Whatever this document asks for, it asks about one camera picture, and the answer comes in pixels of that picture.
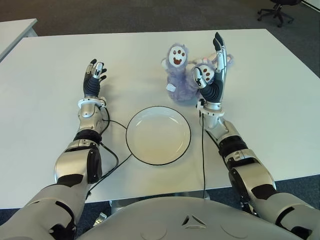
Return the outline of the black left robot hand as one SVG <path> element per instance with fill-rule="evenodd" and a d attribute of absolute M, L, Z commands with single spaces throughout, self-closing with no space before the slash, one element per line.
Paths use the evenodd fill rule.
<path fill-rule="evenodd" d="M 100 93 L 100 83 L 107 78 L 107 69 L 104 63 L 93 59 L 85 70 L 83 80 L 84 97 L 98 97 Z"/>

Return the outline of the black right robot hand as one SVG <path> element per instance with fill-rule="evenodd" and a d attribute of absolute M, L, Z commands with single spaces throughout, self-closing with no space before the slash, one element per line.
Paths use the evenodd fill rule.
<path fill-rule="evenodd" d="M 199 63 L 193 68 L 193 81 L 203 98 L 211 103 L 220 103 L 223 99 L 227 76 L 227 51 L 221 35 L 216 32 L 213 38 L 216 52 L 216 67 L 212 63 Z"/>

